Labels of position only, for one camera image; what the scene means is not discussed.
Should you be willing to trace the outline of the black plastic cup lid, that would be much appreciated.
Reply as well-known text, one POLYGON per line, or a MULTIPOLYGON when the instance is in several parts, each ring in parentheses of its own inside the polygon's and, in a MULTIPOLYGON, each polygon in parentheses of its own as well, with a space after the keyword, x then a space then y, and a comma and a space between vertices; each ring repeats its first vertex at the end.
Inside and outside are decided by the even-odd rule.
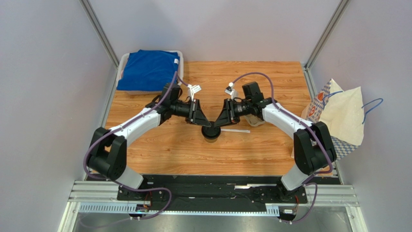
POLYGON ((201 133, 205 139, 213 140, 213 139, 217 139, 220 136, 221 128, 202 126, 201 133))

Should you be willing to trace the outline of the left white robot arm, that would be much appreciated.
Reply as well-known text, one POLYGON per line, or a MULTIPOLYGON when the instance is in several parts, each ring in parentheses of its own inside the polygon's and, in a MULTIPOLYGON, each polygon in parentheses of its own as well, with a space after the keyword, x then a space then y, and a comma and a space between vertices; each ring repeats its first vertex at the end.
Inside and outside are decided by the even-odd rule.
POLYGON ((201 87, 189 85, 188 89, 188 100, 181 101, 180 85, 168 83, 162 93, 136 116, 110 129, 98 128, 85 155, 84 167, 97 171, 105 179, 119 185, 138 189, 144 178, 127 166, 127 148, 136 139, 160 126, 171 116, 183 117, 189 124, 211 127, 211 122, 202 112, 199 100, 194 98, 194 94, 199 92, 201 87))

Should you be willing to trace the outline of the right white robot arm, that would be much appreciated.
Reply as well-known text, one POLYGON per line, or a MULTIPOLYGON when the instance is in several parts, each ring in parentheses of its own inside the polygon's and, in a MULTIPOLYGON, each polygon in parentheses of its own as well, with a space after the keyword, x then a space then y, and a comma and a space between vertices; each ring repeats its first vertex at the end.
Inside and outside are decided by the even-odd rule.
POLYGON ((289 135, 294 142, 294 166, 282 176, 281 186, 292 191, 302 186, 317 171, 337 160, 332 137, 323 122, 313 123, 292 114, 276 100, 265 98, 256 82, 244 84, 240 101, 225 99, 214 125, 224 127, 240 122, 242 116, 254 116, 289 135))

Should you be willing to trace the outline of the brown paper coffee cup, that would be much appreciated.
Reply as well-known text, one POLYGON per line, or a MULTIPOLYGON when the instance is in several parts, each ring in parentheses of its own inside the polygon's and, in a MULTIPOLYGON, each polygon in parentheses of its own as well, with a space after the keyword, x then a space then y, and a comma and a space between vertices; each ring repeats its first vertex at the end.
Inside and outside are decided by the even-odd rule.
POLYGON ((205 141, 210 144, 215 143, 217 139, 218 137, 214 137, 214 138, 205 137, 205 141))

